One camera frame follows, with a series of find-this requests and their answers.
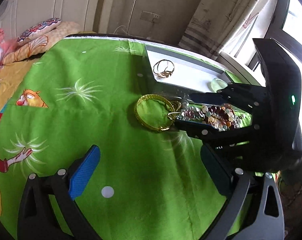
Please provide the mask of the grey shallow cardboard tray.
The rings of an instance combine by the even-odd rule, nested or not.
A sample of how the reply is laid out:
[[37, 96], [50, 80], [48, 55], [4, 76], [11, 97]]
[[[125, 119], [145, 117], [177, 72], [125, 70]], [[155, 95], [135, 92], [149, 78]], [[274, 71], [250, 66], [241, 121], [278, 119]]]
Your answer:
[[213, 92], [214, 78], [228, 84], [237, 77], [227, 70], [176, 51], [146, 45], [143, 52], [143, 78], [152, 94], [188, 98], [192, 93]]

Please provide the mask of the embroidered blue red pillow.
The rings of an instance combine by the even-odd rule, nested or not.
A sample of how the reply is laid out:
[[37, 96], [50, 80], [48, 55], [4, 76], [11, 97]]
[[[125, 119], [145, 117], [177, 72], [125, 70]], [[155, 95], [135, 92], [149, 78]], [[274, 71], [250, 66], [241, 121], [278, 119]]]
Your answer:
[[39, 22], [38, 24], [25, 30], [18, 38], [17, 43], [22, 46], [36, 38], [50, 32], [61, 24], [60, 18], [49, 18], [46, 21]]

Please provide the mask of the white wooden headboard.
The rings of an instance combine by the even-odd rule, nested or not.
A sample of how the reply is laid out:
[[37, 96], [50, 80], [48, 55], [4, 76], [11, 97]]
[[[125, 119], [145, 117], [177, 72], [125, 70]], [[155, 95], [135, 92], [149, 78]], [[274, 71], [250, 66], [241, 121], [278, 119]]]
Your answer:
[[105, 34], [108, 30], [114, 0], [2, 0], [0, 28], [12, 39], [29, 27], [60, 18], [80, 25], [81, 32]]

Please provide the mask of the flower safety pin brooch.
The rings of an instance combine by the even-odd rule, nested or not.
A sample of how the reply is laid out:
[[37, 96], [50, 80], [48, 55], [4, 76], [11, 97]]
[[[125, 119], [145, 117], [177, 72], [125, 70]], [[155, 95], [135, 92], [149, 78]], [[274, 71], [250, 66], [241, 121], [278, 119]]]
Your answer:
[[170, 111], [167, 114], [167, 118], [170, 120], [202, 122], [206, 117], [202, 109], [195, 106], [188, 106], [186, 108], [180, 107], [177, 110]]

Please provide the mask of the pale green jade bangle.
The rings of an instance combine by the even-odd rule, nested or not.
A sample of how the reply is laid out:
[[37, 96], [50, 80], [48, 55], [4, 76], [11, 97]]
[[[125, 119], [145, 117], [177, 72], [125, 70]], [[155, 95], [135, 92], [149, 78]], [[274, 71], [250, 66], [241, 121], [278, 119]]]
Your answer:
[[219, 78], [214, 78], [210, 82], [211, 90], [216, 93], [218, 90], [224, 89], [228, 86], [228, 83]]

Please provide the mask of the green patterned tablecloth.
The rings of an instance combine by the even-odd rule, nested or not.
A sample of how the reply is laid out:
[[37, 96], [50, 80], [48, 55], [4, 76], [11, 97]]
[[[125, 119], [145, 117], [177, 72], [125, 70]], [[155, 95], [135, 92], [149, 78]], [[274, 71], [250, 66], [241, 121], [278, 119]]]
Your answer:
[[27, 176], [52, 175], [92, 145], [101, 161], [76, 203], [103, 239], [198, 239], [218, 214], [225, 198], [201, 163], [201, 141], [151, 132], [134, 115], [145, 93], [143, 48], [66, 39], [31, 67], [17, 92], [34, 89], [47, 106], [11, 101], [0, 120], [1, 157], [33, 150], [0, 173], [0, 221], [13, 237]]

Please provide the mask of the striped printed curtain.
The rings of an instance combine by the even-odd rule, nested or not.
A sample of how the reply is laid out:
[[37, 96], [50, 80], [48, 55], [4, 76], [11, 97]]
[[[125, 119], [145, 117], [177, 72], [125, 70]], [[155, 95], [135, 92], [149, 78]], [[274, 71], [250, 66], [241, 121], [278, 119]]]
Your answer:
[[201, 0], [179, 47], [211, 59], [258, 17], [269, 0]]

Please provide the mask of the gold mesh bangle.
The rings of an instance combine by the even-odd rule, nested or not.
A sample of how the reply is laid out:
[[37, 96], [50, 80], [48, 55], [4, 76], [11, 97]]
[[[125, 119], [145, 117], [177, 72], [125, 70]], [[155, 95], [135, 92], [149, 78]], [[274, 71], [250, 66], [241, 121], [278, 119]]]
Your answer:
[[142, 126], [153, 132], [164, 132], [170, 130], [181, 108], [182, 103], [178, 100], [146, 94], [137, 100], [134, 112]]

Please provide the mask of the yellow orange pillow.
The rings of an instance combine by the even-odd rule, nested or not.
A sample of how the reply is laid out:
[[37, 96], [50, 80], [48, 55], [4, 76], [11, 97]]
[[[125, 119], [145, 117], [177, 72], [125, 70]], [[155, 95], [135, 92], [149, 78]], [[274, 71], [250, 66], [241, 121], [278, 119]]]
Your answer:
[[76, 22], [62, 22], [58, 27], [52, 29], [46, 34], [24, 44], [19, 49], [6, 55], [2, 64], [23, 61], [36, 54], [41, 54], [48, 51], [58, 41], [71, 34], [78, 34], [82, 29]]

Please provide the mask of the beige wall socket plate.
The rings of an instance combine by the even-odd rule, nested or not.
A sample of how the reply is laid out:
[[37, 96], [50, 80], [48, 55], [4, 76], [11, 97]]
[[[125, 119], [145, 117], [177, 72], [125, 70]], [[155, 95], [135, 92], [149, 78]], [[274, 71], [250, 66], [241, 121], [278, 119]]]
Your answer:
[[161, 15], [156, 14], [154, 12], [142, 11], [140, 19], [150, 23], [159, 23]]

